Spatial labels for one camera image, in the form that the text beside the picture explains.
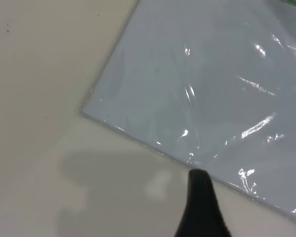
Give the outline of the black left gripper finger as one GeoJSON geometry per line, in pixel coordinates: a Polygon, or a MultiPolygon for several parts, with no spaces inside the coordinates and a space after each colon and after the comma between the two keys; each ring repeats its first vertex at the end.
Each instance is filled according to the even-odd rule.
{"type": "Polygon", "coordinates": [[[202,169],[188,173],[187,200],[176,237],[229,237],[214,186],[202,169]]]}

